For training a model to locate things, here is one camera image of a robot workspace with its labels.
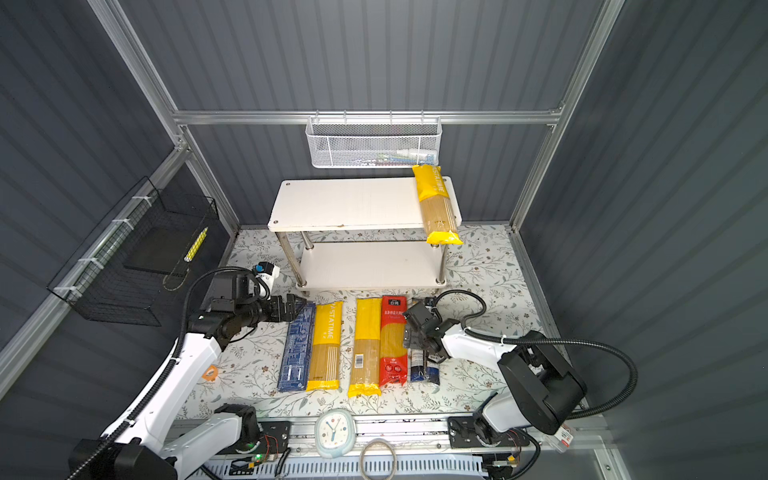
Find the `clear blue spaghetti bag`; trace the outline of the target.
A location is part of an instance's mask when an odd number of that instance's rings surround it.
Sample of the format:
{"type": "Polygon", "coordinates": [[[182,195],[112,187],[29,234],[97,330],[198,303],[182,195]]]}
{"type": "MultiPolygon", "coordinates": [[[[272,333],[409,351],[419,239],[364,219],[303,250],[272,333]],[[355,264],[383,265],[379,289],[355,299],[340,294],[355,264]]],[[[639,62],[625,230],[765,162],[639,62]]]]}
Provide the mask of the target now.
{"type": "Polygon", "coordinates": [[[434,324],[430,309],[417,301],[406,311],[407,332],[404,343],[410,352],[410,378],[415,383],[440,385],[439,368],[429,358],[427,331],[434,324]]]}

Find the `red spaghetti bag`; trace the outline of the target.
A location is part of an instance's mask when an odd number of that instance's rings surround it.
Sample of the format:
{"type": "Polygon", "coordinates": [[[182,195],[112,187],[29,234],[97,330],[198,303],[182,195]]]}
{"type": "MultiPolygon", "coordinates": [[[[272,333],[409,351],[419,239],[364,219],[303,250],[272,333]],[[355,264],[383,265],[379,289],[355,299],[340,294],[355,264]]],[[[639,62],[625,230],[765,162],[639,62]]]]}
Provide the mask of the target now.
{"type": "Polygon", "coordinates": [[[404,296],[384,296],[381,309],[379,386],[405,384],[408,352],[403,346],[407,310],[404,296]]]}

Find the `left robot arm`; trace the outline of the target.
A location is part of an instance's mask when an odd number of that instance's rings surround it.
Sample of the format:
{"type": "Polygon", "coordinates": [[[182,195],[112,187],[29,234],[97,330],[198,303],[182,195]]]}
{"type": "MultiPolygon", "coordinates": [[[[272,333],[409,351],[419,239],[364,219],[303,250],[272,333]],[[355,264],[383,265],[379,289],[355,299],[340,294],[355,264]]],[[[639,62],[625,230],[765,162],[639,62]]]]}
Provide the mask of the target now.
{"type": "Polygon", "coordinates": [[[230,296],[213,299],[196,313],[183,312],[171,352],[141,393],[98,439],[76,445],[70,478],[186,479],[223,450],[253,455],[264,444],[255,409],[240,404],[225,404],[178,439],[167,439],[197,381],[242,329],[291,322],[307,303],[294,294],[273,293],[280,269],[269,262],[218,267],[200,278],[218,274],[231,279],[230,296]]]}

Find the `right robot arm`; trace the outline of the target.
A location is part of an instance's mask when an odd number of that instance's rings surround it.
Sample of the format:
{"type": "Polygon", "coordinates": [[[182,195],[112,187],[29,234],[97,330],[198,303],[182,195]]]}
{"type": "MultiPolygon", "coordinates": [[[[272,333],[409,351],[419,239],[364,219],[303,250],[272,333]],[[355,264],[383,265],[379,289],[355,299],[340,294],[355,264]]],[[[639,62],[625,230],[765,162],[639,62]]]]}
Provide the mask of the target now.
{"type": "Polygon", "coordinates": [[[435,363],[449,359],[467,360],[500,374],[505,389],[490,395],[473,413],[469,426],[449,421],[457,435],[468,435],[483,445],[495,445],[508,435],[520,438],[527,428],[554,435],[568,420],[605,413],[626,401],[637,388],[639,370],[621,350],[596,341],[550,338],[530,330],[520,337],[508,337],[473,329],[470,319],[487,312],[486,302],[477,294],[450,289],[416,301],[406,309],[405,339],[435,363]],[[460,319],[445,318],[438,310],[449,295],[465,295],[479,303],[479,309],[460,319]],[[561,346],[594,349],[620,360],[628,371],[626,384],[603,403],[581,409],[586,381],[563,356],[561,346]]]}

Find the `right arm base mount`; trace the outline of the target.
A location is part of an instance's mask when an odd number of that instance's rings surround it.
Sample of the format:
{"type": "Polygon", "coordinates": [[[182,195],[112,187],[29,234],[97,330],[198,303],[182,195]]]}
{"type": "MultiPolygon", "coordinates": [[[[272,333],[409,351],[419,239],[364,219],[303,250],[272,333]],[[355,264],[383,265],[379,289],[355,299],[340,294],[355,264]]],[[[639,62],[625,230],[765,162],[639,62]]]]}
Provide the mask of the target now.
{"type": "Polygon", "coordinates": [[[475,416],[451,416],[446,419],[450,446],[454,449],[511,448],[530,445],[520,433],[499,433],[484,419],[475,416]]]}

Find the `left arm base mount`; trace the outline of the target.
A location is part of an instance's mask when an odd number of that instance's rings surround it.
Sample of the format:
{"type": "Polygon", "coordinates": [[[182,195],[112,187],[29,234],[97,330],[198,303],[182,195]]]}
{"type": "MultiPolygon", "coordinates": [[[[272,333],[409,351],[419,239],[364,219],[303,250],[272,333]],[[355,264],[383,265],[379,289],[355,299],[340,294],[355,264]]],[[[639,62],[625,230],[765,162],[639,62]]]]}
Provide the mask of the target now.
{"type": "Polygon", "coordinates": [[[261,463],[277,460],[289,447],[292,423],[289,421],[261,421],[256,440],[224,448],[218,455],[257,457],[261,463]]]}

